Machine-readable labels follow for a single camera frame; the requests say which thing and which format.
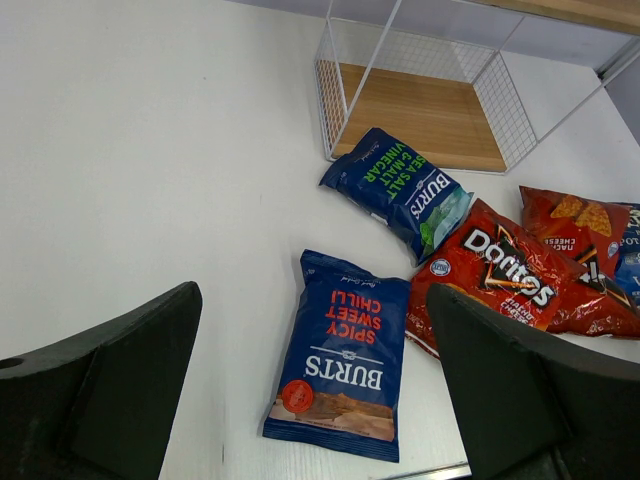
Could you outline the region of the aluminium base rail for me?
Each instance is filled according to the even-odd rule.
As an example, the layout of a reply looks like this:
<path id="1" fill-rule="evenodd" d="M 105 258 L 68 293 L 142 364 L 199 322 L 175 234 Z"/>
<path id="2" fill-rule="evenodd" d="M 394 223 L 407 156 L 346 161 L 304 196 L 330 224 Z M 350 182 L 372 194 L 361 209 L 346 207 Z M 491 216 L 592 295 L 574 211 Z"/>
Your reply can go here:
<path id="1" fill-rule="evenodd" d="M 471 478 L 471 469 L 466 462 L 394 476 L 394 479 L 409 480 L 456 480 Z"/>

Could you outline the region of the small red Doritos bag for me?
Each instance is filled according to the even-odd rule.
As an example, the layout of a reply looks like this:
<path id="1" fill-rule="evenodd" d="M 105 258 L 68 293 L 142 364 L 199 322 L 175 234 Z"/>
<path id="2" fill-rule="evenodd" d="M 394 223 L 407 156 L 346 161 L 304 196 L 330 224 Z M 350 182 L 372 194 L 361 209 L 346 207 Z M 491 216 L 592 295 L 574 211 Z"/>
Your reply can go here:
<path id="1" fill-rule="evenodd" d="M 631 208 L 528 186 L 519 190 L 522 226 L 586 268 L 567 288 L 547 331 L 637 339 L 638 307 L 614 281 Z"/>

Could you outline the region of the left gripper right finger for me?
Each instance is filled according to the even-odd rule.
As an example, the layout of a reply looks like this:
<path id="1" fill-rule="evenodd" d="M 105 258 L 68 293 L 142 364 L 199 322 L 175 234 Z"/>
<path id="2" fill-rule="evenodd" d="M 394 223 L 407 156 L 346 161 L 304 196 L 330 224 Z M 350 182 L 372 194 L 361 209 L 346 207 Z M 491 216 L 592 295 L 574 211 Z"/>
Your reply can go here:
<path id="1" fill-rule="evenodd" d="M 638 478 L 638 364 L 444 284 L 426 304 L 472 478 Z"/>

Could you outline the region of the Kettle sea salt vinegar bag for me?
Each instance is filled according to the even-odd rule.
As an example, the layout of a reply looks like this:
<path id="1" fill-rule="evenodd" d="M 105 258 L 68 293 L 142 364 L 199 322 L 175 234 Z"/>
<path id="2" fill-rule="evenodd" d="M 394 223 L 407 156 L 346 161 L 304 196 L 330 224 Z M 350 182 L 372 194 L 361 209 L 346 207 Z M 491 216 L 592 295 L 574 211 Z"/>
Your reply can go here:
<path id="1" fill-rule="evenodd" d="M 630 207 L 629 221 L 620 243 L 619 258 L 615 270 L 616 283 L 625 290 L 627 295 L 639 306 L 640 295 L 640 206 L 638 203 L 623 203 Z"/>

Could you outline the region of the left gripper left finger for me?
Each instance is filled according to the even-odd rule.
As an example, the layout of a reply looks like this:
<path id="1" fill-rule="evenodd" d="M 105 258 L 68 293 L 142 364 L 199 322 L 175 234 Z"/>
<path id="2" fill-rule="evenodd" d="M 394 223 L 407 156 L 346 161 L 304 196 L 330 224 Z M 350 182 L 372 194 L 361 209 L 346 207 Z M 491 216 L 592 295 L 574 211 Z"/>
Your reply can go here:
<path id="1" fill-rule="evenodd" d="M 158 478 L 201 310 L 200 289 L 189 281 L 3 359 L 2 478 Z"/>

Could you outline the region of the large red Doritos bag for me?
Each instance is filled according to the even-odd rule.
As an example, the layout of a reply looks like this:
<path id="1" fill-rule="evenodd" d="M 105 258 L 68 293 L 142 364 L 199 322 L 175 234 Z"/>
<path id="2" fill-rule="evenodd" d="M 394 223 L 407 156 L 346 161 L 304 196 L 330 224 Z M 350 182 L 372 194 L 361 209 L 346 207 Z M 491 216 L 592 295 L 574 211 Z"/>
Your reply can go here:
<path id="1" fill-rule="evenodd" d="M 466 220 L 411 280 L 406 335 L 438 357 L 427 291 L 445 284 L 520 323 L 545 331 L 586 268 L 476 199 Z"/>

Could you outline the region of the Burts sea salt vinegar bag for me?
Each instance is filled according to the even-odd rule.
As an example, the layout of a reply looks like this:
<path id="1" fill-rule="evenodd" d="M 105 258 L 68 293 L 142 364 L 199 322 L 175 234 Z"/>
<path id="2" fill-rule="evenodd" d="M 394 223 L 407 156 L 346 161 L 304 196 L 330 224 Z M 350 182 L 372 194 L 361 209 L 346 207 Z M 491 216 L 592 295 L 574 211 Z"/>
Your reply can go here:
<path id="1" fill-rule="evenodd" d="M 421 265 L 466 216 L 473 194 L 406 143 L 370 129 L 320 184 L 379 219 Z"/>

